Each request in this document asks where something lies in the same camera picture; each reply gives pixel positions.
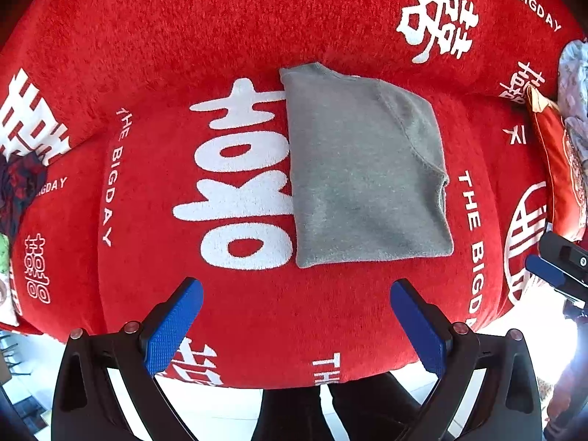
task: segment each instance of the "blue gripper pad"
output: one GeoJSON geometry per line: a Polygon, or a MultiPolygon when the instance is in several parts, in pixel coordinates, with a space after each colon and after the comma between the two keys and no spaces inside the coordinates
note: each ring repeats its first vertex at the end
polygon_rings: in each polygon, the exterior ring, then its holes
{"type": "Polygon", "coordinates": [[[524,268],[552,287],[561,287],[566,282],[566,276],[560,269],[537,255],[529,255],[524,260],[524,268]]]}
{"type": "Polygon", "coordinates": [[[419,356],[424,369],[429,373],[435,373],[438,378],[441,378],[446,369],[447,345],[424,315],[421,307],[419,307],[419,302],[415,298],[420,299],[421,305],[425,305],[424,300],[420,298],[414,289],[414,294],[409,293],[403,283],[408,282],[397,281],[392,284],[390,305],[416,354],[419,356]]]}
{"type": "Polygon", "coordinates": [[[164,314],[161,323],[145,340],[145,367],[151,376],[155,376],[156,373],[164,371],[169,366],[184,336],[202,308],[204,301],[202,284],[196,279],[186,279],[180,288],[183,288],[184,285],[186,288],[183,293],[176,291],[172,295],[169,302],[173,305],[166,306],[167,314],[164,314]]]}

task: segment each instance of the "white chinese character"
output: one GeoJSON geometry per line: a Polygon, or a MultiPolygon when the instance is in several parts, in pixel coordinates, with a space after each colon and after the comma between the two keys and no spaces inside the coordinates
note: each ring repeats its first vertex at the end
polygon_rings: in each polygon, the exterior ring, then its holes
{"type": "Polygon", "coordinates": [[[25,239],[25,269],[26,274],[39,280],[46,279],[45,272],[45,259],[43,253],[45,249],[45,239],[40,234],[32,239],[28,235],[25,239]]]}
{"type": "Polygon", "coordinates": [[[37,234],[34,239],[28,235],[25,239],[25,280],[29,296],[43,303],[51,303],[49,296],[49,277],[45,275],[45,259],[43,253],[45,239],[37,234]]]}
{"type": "Polygon", "coordinates": [[[545,82],[545,79],[543,78],[543,72],[541,72],[539,74],[535,73],[530,67],[531,63],[523,64],[520,61],[518,61],[518,63],[519,63],[519,68],[521,68],[523,70],[523,71],[519,71],[520,76],[522,76],[525,79],[528,79],[527,72],[529,72],[535,77],[535,79],[531,79],[529,81],[529,83],[533,84],[535,87],[539,87],[539,86],[541,86],[541,83],[545,82]]]}
{"type": "Polygon", "coordinates": [[[176,365],[175,363],[173,363],[173,367],[178,375],[180,375],[180,378],[184,381],[187,381],[188,383],[206,384],[208,386],[221,386],[223,384],[221,377],[211,370],[207,369],[204,372],[197,372],[194,370],[187,370],[186,368],[176,365]],[[201,376],[205,378],[205,380],[193,378],[193,376],[201,376]]]}
{"type": "Polygon", "coordinates": [[[21,69],[8,84],[8,96],[0,107],[0,150],[6,159],[11,154],[25,156],[35,151],[48,166],[53,157],[70,150],[69,137],[61,139],[68,128],[55,120],[43,98],[31,108],[39,90],[29,84],[21,96],[27,79],[21,69]]]}
{"type": "Polygon", "coordinates": [[[267,111],[257,111],[253,108],[257,103],[269,103],[286,99],[284,91],[268,91],[258,93],[250,79],[237,79],[228,97],[213,99],[190,106],[191,111],[216,111],[227,109],[227,115],[213,119],[209,124],[211,129],[234,129],[253,126],[274,118],[274,114],[267,111]]]}
{"type": "Polygon", "coordinates": [[[506,89],[506,91],[502,91],[501,94],[499,94],[499,97],[510,99],[518,104],[524,104],[523,95],[527,85],[539,87],[541,86],[541,83],[545,82],[545,79],[543,78],[543,73],[536,73],[531,69],[530,63],[523,64],[519,61],[519,68],[522,71],[519,70],[518,72],[513,73],[510,77],[509,86],[500,83],[501,87],[506,89]],[[534,79],[529,79],[529,73],[534,76],[534,79]]]}
{"type": "Polygon", "coordinates": [[[472,47],[472,41],[467,39],[467,32],[462,28],[457,28],[453,23],[446,23],[441,25],[441,17],[445,12],[451,18],[451,21],[458,21],[459,24],[465,24],[465,30],[477,26],[478,15],[474,14],[474,6],[470,1],[467,5],[467,0],[417,0],[418,5],[402,8],[402,18],[397,32],[404,34],[406,42],[410,45],[421,44],[424,40],[425,31],[431,35],[430,41],[424,51],[412,59],[413,63],[425,63],[429,60],[430,51],[433,44],[437,42],[440,53],[444,54],[451,51],[451,54],[456,55],[460,59],[463,53],[466,53],[472,47]],[[427,6],[430,3],[435,4],[435,18],[431,18],[427,14],[427,6]],[[418,15],[419,23],[417,28],[410,26],[411,15],[418,15]]]}
{"type": "Polygon", "coordinates": [[[180,344],[180,348],[178,349],[178,353],[182,356],[182,359],[172,360],[172,366],[176,370],[177,374],[180,375],[181,379],[183,379],[184,381],[188,381],[190,383],[207,384],[209,386],[221,386],[223,384],[221,381],[221,377],[210,369],[215,369],[216,365],[213,362],[211,362],[208,358],[204,358],[202,364],[198,363],[195,358],[195,355],[215,358],[216,352],[207,344],[204,345],[202,352],[194,352],[190,347],[190,343],[192,343],[192,340],[190,338],[184,337],[180,344]],[[190,367],[193,366],[206,368],[206,370],[190,370],[180,365],[190,365],[190,367]],[[194,376],[201,376],[206,378],[206,380],[194,378],[194,376]]]}
{"type": "Polygon", "coordinates": [[[521,135],[523,137],[522,139],[519,136],[519,125],[514,126],[512,131],[510,131],[508,129],[502,130],[502,132],[505,132],[505,133],[511,135],[511,138],[510,138],[510,145],[511,146],[515,143],[519,143],[519,144],[526,144],[527,143],[527,138],[524,133],[524,125],[520,125],[520,129],[521,129],[521,135]]]}

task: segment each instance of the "black bracket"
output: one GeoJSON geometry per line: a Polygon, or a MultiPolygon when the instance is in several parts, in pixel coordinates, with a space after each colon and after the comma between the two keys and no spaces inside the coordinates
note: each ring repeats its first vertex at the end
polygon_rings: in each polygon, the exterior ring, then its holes
{"type": "Polygon", "coordinates": [[[418,418],[400,441],[438,441],[447,432],[475,370],[486,369],[477,401],[459,441],[541,439],[539,390],[523,334],[475,334],[451,324],[406,279],[390,291],[390,304],[425,369],[439,377],[418,418]]]}
{"type": "Polygon", "coordinates": [[[526,258],[525,268],[583,308],[588,302],[588,251],[546,232],[539,240],[539,253],[526,258]]]}
{"type": "Polygon", "coordinates": [[[154,375],[165,370],[202,306],[202,285],[187,278],[143,323],[90,336],[74,330],[55,387],[53,441],[137,441],[122,413],[107,368],[118,369],[154,440],[198,441],[173,409],[154,375]]]}

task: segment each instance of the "patterned cloth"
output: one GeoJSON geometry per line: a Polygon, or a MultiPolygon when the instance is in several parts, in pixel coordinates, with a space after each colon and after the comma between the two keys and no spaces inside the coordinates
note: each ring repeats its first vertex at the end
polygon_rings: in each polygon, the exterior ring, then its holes
{"type": "Polygon", "coordinates": [[[47,180],[47,168],[33,151],[13,154],[8,162],[0,157],[0,233],[12,247],[22,216],[47,180]]]}
{"type": "Polygon", "coordinates": [[[588,43],[575,40],[563,49],[557,104],[588,182],[588,43]]]}
{"type": "Polygon", "coordinates": [[[0,274],[8,275],[10,269],[10,241],[0,233],[0,274]]]}

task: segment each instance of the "red cushion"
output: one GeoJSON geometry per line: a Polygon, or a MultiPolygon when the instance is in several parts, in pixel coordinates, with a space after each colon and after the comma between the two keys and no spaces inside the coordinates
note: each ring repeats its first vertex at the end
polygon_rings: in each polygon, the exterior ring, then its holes
{"type": "Polygon", "coordinates": [[[525,96],[548,174],[548,221],[556,234],[581,240],[586,230],[586,189],[580,157],[557,105],[531,85],[525,96]]]}
{"type": "MultiPolygon", "coordinates": [[[[205,304],[167,375],[237,387],[348,380],[413,361],[388,303],[400,277],[450,320],[489,323],[520,298],[524,256],[545,225],[539,149],[524,106],[510,100],[531,78],[554,93],[559,52],[581,34],[559,0],[539,0],[541,10],[537,1],[460,1],[460,11],[474,3],[475,26],[473,17],[469,28],[452,21],[451,8],[440,24],[459,26],[460,38],[467,31],[471,48],[458,58],[435,44],[426,62],[414,63],[430,35],[418,43],[397,28],[417,0],[36,0],[0,55],[0,89],[26,71],[74,148],[49,180],[76,177],[40,196],[23,223],[15,263],[26,236],[40,233],[51,278],[51,304],[43,304],[27,295],[24,265],[15,266],[24,318],[61,339],[77,326],[118,330],[194,276],[205,304]],[[268,188],[277,171],[287,176],[287,154],[247,134],[286,136],[284,101],[251,103],[245,108],[274,118],[247,126],[239,113],[228,129],[210,127],[226,115],[222,104],[210,112],[190,106],[228,97],[239,79],[258,93],[280,91],[279,67],[315,60],[431,102],[451,178],[451,257],[303,270],[293,261],[291,215],[264,215],[270,210],[262,206],[226,217],[221,192],[235,189],[221,184],[259,178],[252,190],[269,191],[277,190],[268,188]],[[92,139],[98,134],[102,143],[92,139]],[[234,134],[245,147],[220,156],[239,156],[253,143],[248,169],[219,171],[218,156],[197,165],[199,147],[234,134]],[[176,205],[205,201],[205,191],[216,215],[174,218],[176,205]],[[269,237],[263,247],[251,240],[260,231],[269,237]],[[249,240],[228,243],[240,237],[249,240]],[[253,250],[263,270],[222,267],[253,250]]],[[[416,28],[416,20],[408,24],[416,28]]],[[[289,194],[289,183],[282,190],[289,194]]]]}

